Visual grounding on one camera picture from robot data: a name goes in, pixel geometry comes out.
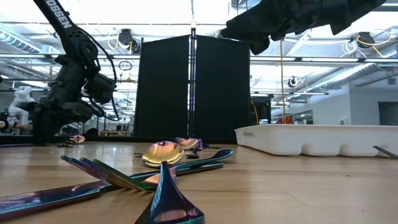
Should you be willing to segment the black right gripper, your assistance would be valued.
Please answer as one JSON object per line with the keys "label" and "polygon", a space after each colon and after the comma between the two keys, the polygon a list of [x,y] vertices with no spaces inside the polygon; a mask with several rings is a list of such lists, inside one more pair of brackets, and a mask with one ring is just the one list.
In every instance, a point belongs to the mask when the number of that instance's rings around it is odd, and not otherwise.
{"label": "black right gripper", "polygon": [[280,40],[286,34],[329,25],[333,35],[339,27],[332,19],[336,3],[330,0],[262,0],[264,12],[244,13],[226,22],[222,37],[247,40],[254,55],[268,49],[269,36]]}

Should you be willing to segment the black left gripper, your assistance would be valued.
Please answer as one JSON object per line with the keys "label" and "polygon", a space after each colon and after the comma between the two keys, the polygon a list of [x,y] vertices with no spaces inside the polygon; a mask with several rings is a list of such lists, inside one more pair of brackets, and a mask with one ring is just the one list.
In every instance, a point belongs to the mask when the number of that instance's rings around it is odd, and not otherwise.
{"label": "black left gripper", "polygon": [[85,67],[61,55],[55,61],[62,67],[50,84],[47,96],[39,101],[32,112],[33,144],[46,145],[53,141],[58,123],[85,122],[93,115],[87,103],[81,100],[85,84]]}

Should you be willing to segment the iridescent rainbow table knife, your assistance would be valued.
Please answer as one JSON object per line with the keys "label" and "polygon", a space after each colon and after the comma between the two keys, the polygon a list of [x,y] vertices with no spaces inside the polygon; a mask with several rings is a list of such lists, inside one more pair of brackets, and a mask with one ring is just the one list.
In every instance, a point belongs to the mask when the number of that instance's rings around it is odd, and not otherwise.
{"label": "iridescent rainbow table knife", "polygon": [[0,222],[98,198],[119,187],[104,181],[0,197]]}

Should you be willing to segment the small copper-bowl iridescent spoon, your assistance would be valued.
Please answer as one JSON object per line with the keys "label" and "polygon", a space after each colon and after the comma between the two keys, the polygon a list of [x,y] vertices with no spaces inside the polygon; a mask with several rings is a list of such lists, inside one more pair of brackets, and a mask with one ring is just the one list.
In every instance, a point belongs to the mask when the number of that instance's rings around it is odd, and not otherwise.
{"label": "small copper-bowl iridescent spoon", "polygon": [[83,135],[67,136],[63,145],[65,147],[73,147],[74,145],[78,145],[84,141],[85,137]]}

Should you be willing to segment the black equipment cabinet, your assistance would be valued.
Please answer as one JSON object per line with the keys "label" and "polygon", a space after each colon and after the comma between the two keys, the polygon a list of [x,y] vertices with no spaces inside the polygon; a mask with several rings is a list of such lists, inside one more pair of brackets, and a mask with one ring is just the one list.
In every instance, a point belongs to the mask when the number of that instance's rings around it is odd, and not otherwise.
{"label": "black equipment cabinet", "polygon": [[252,96],[249,124],[271,124],[271,121],[271,98],[269,96]]}

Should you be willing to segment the black folding partition screen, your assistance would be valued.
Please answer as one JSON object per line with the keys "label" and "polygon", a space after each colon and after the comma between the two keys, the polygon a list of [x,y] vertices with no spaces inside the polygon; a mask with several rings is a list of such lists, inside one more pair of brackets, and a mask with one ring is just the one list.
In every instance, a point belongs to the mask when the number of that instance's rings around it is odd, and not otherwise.
{"label": "black folding partition screen", "polygon": [[249,124],[250,54],[242,42],[198,35],[145,42],[139,63],[134,134],[236,143]]}

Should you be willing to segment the white plastic cutlery tray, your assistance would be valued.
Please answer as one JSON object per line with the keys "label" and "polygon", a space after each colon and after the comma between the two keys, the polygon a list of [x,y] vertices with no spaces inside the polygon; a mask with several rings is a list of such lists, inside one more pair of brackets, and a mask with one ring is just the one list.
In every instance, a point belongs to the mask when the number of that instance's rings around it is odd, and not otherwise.
{"label": "white plastic cutlery tray", "polygon": [[398,126],[267,124],[235,130],[237,143],[277,156],[398,155]]}

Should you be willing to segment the gold-bowl iridescent spoon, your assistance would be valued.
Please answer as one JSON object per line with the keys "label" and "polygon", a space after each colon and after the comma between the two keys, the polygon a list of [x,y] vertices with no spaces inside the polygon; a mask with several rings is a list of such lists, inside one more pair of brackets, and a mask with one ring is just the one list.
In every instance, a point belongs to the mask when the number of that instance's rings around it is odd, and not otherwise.
{"label": "gold-bowl iridescent spoon", "polygon": [[160,174],[143,181],[155,187],[155,193],[134,224],[205,224],[205,214],[179,191],[176,170],[168,165],[176,164],[183,156],[184,149],[171,141],[157,142],[142,155],[143,163],[160,166]]}

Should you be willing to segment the iridescent rainbow spoon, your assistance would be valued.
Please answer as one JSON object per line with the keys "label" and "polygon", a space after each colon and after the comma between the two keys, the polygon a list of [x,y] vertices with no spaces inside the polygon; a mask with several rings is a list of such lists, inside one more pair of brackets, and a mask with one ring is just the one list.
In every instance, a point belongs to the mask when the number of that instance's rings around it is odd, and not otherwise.
{"label": "iridescent rainbow spoon", "polygon": [[189,150],[189,149],[196,148],[197,144],[198,144],[198,139],[190,138],[190,139],[186,139],[186,141],[180,145],[184,150]]}

